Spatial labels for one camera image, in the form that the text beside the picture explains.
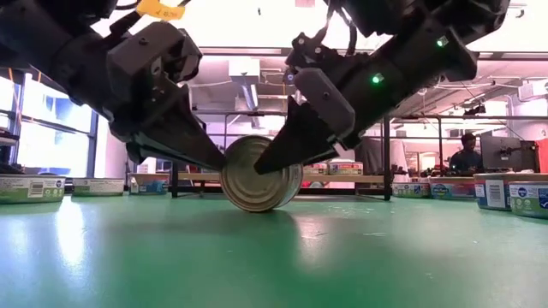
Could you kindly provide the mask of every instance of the can label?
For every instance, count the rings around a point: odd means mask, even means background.
[[[474,199],[476,187],[473,183],[430,184],[433,198],[438,199]]]
[[[510,190],[503,180],[476,183],[476,201],[480,208],[510,210]]]
[[[315,167],[315,166],[306,166],[303,168],[305,175],[325,175],[325,168]]]
[[[57,202],[64,194],[63,178],[0,178],[0,204]]]
[[[167,192],[167,180],[147,180],[143,183],[138,183],[135,178],[131,179],[130,194],[166,194]]]
[[[363,166],[359,163],[332,163],[329,165],[330,175],[361,175]]]
[[[123,194],[124,180],[74,179],[75,196],[115,196]]]
[[[548,185],[511,184],[509,189],[514,213],[548,218]]]
[[[430,185],[425,183],[394,184],[392,191],[399,198],[430,197]]]

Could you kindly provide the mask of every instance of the shelf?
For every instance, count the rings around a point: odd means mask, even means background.
[[[179,180],[219,181],[218,174],[198,174],[179,172]],[[304,181],[348,182],[348,183],[382,183],[382,175],[305,175]]]

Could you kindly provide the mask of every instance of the label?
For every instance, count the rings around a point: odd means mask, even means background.
[[[303,168],[303,172],[305,175],[325,175],[325,168],[317,167],[316,165],[307,166]]]
[[[75,196],[105,196],[123,193],[124,180],[113,179],[74,179]]]
[[[142,183],[138,183],[134,177],[131,178],[131,183],[129,186],[130,194],[166,194],[167,192],[167,180],[147,180]]]
[[[476,184],[476,197],[485,198],[485,186],[483,184]]]
[[[184,7],[169,7],[159,0],[142,0],[135,9],[141,15],[149,15],[163,21],[180,20],[185,14]]]
[[[486,180],[485,190],[487,194],[488,206],[496,208],[506,207],[506,200],[504,197],[504,181]]]
[[[393,194],[400,198],[424,198],[430,196],[430,185],[420,183],[394,184]]]
[[[548,218],[548,185],[512,184],[509,190],[516,215]]]
[[[548,188],[539,188],[539,205],[543,209],[548,209]]]
[[[330,175],[361,175],[363,167],[358,163],[333,163],[329,165]]]
[[[64,187],[65,179],[61,178],[0,178],[0,204],[60,201]]]
[[[475,198],[476,186],[473,183],[431,184],[432,196],[441,199]]]

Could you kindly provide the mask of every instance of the window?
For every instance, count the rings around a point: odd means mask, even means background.
[[[20,164],[28,174],[93,176],[94,155],[88,150],[95,149],[97,114],[36,81],[37,71],[33,74],[26,73],[24,81],[21,72],[14,74],[20,84],[0,77],[0,127],[19,136],[9,162]],[[14,104],[15,93],[21,96],[21,112]]]
[[[28,174],[53,173],[85,177],[89,137],[31,122],[21,124],[17,162]]]
[[[23,93],[23,115],[89,132],[92,121],[92,109],[86,105],[78,106],[69,97],[41,84],[32,77],[25,78]]]
[[[14,101],[14,83],[0,77],[0,110],[11,110]]]
[[[0,114],[0,127],[1,128],[8,128],[9,127],[8,115]]]

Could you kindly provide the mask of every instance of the green led light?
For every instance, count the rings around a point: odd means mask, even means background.
[[[382,74],[375,74],[372,78],[371,78],[371,82],[374,83],[374,84],[378,84],[380,83],[381,81],[384,80],[384,77]]]
[[[446,46],[448,43],[449,43],[449,40],[448,40],[445,36],[439,38],[439,39],[436,41],[436,45],[437,45],[438,47],[444,47],[444,46]]]

